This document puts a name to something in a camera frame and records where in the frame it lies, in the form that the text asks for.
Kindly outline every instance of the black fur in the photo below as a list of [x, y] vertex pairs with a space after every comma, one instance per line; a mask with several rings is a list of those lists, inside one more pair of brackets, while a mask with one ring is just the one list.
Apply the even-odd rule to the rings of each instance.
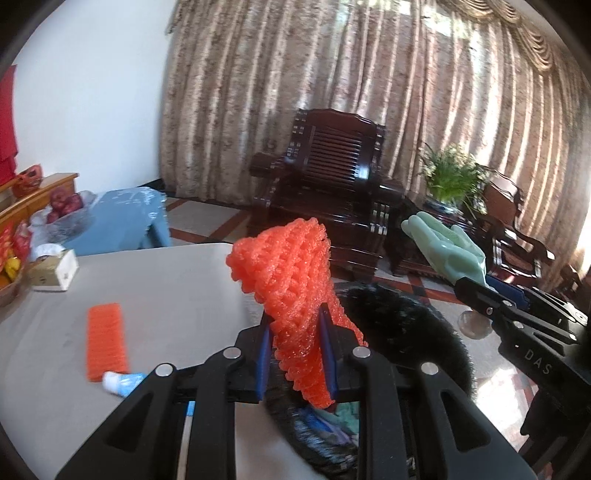
[[[336, 292], [373, 350], [407, 367], [432, 361], [468, 395], [473, 394], [474, 371], [466, 346], [436, 309], [379, 284], [342, 283]], [[298, 410], [306, 402], [274, 359], [265, 405], [290, 445], [315, 470], [331, 480], [355, 480], [357, 448], [330, 445], [308, 428]]]
[[438, 310], [413, 295], [376, 283], [337, 284], [336, 291], [373, 350], [405, 367], [434, 362], [472, 396], [474, 366], [468, 350]]

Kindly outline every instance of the foam fruit net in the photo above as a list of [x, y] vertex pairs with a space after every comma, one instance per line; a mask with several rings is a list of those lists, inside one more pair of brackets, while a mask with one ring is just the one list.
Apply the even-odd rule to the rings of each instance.
[[275, 357], [294, 389], [317, 408], [330, 399], [324, 380], [318, 309], [326, 302], [333, 323], [363, 334], [345, 315], [335, 295], [329, 268], [330, 241], [324, 225], [311, 218], [269, 228], [256, 238], [236, 242], [226, 259], [232, 279], [242, 282], [242, 291], [254, 292], [255, 300], [274, 319]]

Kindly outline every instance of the chair backrest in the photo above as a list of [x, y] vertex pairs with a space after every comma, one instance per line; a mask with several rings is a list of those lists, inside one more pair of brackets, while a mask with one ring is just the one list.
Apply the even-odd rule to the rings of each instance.
[[379, 175], [384, 127], [353, 113], [299, 110], [286, 162], [301, 184], [363, 192]]
[[518, 228], [523, 199], [521, 189], [509, 177], [496, 170], [491, 172], [483, 197], [489, 215], [507, 226]]

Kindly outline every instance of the green plant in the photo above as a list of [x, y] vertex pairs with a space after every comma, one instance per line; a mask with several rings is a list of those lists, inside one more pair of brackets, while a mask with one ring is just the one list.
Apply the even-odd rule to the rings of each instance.
[[423, 160], [421, 174], [433, 198], [453, 206], [462, 202], [466, 202], [468, 208], [477, 205], [487, 171], [476, 163], [474, 155], [464, 152], [458, 145], [450, 145], [444, 150], [425, 146], [420, 153]]

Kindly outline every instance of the patterned curtain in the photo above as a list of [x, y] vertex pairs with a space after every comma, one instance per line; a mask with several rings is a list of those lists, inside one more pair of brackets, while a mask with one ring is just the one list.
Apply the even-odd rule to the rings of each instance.
[[570, 260], [589, 206], [589, 87], [502, 0], [180, 0], [161, 175], [178, 196], [248, 203], [257, 151], [298, 108], [386, 126], [382, 172], [424, 188], [417, 150], [458, 143], [526, 195], [522, 230]]

